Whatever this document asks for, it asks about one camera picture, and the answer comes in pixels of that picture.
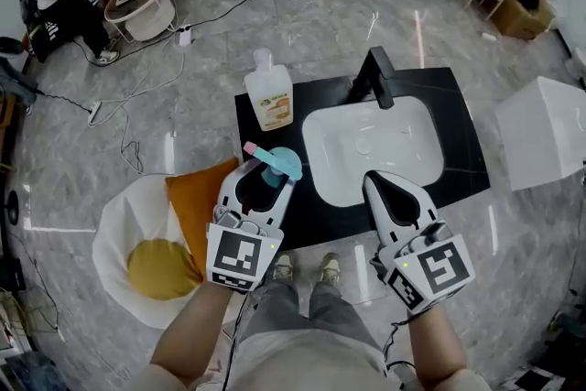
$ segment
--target sink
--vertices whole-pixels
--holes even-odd
[[[428,107],[413,96],[314,111],[302,127],[316,191],[337,207],[364,203],[364,173],[396,173],[419,186],[440,178],[444,159]]]

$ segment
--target black countertop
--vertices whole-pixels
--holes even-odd
[[[240,142],[254,142],[265,150],[288,147],[303,164],[281,229],[281,249],[324,243],[372,229],[364,204],[335,207],[324,201],[313,185],[301,128],[315,110],[344,103],[350,91],[347,77],[293,85],[294,120],[291,125],[264,132],[258,125],[247,94],[235,97]],[[439,179],[425,189],[438,208],[490,188],[483,153],[460,88],[449,68],[397,71],[393,96],[415,96],[429,109],[444,156]]]

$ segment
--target marble floor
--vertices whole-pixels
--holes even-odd
[[[218,16],[239,1],[175,0],[180,24]],[[418,68],[422,58],[425,67],[451,67],[470,108],[492,187],[440,210],[451,230],[464,235],[477,274],[448,308],[471,366],[496,385],[530,356],[552,315],[570,301],[567,285],[579,246],[583,193],[579,176],[510,191],[494,116],[501,100],[538,75],[571,82],[559,39],[554,33],[530,42],[500,37],[482,13],[463,6],[464,0],[252,0],[222,20],[195,28],[186,49],[162,42],[100,69],[68,44],[30,73],[43,91],[90,106],[127,96],[145,73],[145,86],[172,78],[184,54],[178,80],[125,107],[127,140],[140,142],[144,171],[184,173],[240,154],[233,97],[244,92],[243,77],[254,65],[256,48],[271,48],[295,82],[355,75],[365,52],[377,45],[385,47],[397,69]],[[487,42],[483,32],[498,40]],[[102,207],[139,178],[119,154],[124,126],[118,114],[90,129],[81,110],[39,98],[16,148],[11,185],[24,209],[15,234],[38,260],[60,314],[60,335],[40,320],[33,336],[76,391],[122,387],[147,363],[161,333],[104,292],[92,263]],[[492,231],[498,236],[496,251]],[[53,321],[55,311],[38,287],[34,267],[13,241],[29,284],[27,305],[41,308]],[[404,319],[405,312],[374,270],[364,268],[375,248],[376,237],[368,233],[301,249],[298,286],[306,309],[320,258],[330,250],[340,253],[346,269],[343,294],[384,343],[390,322]],[[573,286],[585,278],[579,263]],[[407,331],[396,338],[392,358],[408,358]],[[225,345],[218,356],[225,360]]]

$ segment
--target yellow cushion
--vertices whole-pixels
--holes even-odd
[[[203,171],[165,179],[168,199],[175,209],[195,266],[203,278],[208,254],[205,225],[212,222],[213,207],[218,203],[224,178],[237,167],[238,159],[231,158]]]
[[[201,283],[193,258],[185,247],[169,240],[145,240],[127,262],[128,279],[150,299],[178,299]]]

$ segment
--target faucet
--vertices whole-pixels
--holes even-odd
[[[357,103],[374,92],[381,109],[393,107],[395,101],[389,80],[395,76],[395,68],[382,46],[370,48],[358,77],[352,83],[346,103]]]

